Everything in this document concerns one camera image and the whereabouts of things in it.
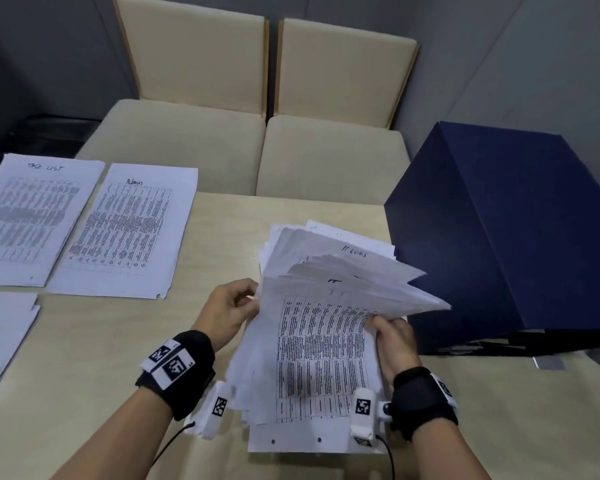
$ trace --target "black wristband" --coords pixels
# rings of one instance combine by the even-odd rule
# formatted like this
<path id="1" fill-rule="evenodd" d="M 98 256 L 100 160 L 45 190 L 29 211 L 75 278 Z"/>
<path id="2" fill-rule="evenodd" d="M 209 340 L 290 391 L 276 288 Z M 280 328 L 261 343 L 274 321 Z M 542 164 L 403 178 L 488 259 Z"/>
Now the black wristband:
<path id="1" fill-rule="evenodd" d="M 198 330 L 184 331 L 165 342 L 143 362 L 144 371 L 136 380 L 136 386 L 146 387 L 159 395 L 171 408 L 174 419 L 179 421 L 195 409 L 216 375 L 213 370 L 215 359 L 206 334 Z"/>
<path id="2" fill-rule="evenodd" d="M 396 375 L 389 409 L 393 425 L 407 441 L 411 441 L 417 428 L 434 419 L 446 418 L 458 424 L 453 407 L 426 367 L 414 367 Z"/>

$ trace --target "chair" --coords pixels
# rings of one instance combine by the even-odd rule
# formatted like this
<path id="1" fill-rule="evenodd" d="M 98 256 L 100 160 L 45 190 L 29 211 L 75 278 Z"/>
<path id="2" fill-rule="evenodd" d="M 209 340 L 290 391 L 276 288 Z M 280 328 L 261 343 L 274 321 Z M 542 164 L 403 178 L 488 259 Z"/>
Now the chair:
<path id="1" fill-rule="evenodd" d="M 261 16 L 114 0 L 140 100 L 121 100 L 76 158 L 197 167 L 202 192 L 254 195 L 265 133 Z"/>
<path id="2" fill-rule="evenodd" d="M 388 128 L 417 42 L 295 19 L 279 30 L 256 195 L 384 204 L 409 165 Z"/>

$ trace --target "chair backrest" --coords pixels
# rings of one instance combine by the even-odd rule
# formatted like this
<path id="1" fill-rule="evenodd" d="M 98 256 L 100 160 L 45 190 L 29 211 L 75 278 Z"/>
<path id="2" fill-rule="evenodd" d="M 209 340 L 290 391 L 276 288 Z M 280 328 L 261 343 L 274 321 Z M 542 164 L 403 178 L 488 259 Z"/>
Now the chair backrest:
<path id="1" fill-rule="evenodd" d="M 263 114 L 262 16 L 162 0 L 114 0 L 140 97 Z"/>
<path id="2" fill-rule="evenodd" d="M 274 113 L 389 128 L 418 47 L 408 38 L 286 18 Z"/>

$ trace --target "black cable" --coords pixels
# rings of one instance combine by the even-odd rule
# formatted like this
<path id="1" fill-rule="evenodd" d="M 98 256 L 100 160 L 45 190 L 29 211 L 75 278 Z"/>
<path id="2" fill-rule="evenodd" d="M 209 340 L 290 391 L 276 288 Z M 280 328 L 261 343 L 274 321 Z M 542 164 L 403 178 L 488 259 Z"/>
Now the black cable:
<path id="1" fill-rule="evenodd" d="M 155 460 L 153 460 L 153 463 L 151 464 L 151 466 L 155 465 L 155 462 L 158 461 L 158 458 L 160 458 L 162 456 L 162 453 L 164 453 L 164 451 L 169 447 L 170 444 L 173 443 L 173 441 L 178 437 L 179 434 L 181 434 L 185 429 L 189 429 L 189 428 L 193 428 L 196 425 L 196 422 L 193 421 L 192 423 L 189 423 L 186 426 L 183 426 L 173 437 L 172 439 L 169 440 L 169 442 L 167 444 L 165 444 L 164 448 L 160 450 L 160 453 L 158 453 L 158 456 L 155 457 Z"/>
<path id="2" fill-rule="evenodd" d="M 395 466 L 393 464 L 393 455 L 391 454 L 391 448 L 389 448 L 389 445 L 386 443 L 386 441 L 384 441 L 384 438 L 382 436 L 376 435 L 376 438 L 382 441 L 382 443 L 386 447 L 386 452 L 389 453 L 389 461 L 391 461 L 391 480 L 395 480 Z"/>

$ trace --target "wooden table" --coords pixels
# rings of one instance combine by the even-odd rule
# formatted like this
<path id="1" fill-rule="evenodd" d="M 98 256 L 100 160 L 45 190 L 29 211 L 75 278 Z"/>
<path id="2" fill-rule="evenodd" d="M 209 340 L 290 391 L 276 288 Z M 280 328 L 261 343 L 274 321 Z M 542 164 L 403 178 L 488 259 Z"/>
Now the wooden table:
<path id="1" fill-rule="evenodd" d="M 49 478 L 132 393 L 147 353 L 190 327 L 216 284 L 258 279 L 270 225 L 308 218 L 388 241 L 379 206 L 198 193 L 165 300 L 40 296 L 38 320 L 0 383 L 0 479 Z M 218 377 L 239 339 L 217 355 Z M 581 354 L 564 361 L 566 372 L 524 358 L 424 359 L 458 399 L 462 430 L 494 480 L 600 479 L 600 367 Z M 389 478 L 386 456 L 249 455 L 247 438 L 231 412 L 213 441 L 177 439 L 150 478 Z M 410 447 L 392 440 L 398 478 L 416 478 Z"/>

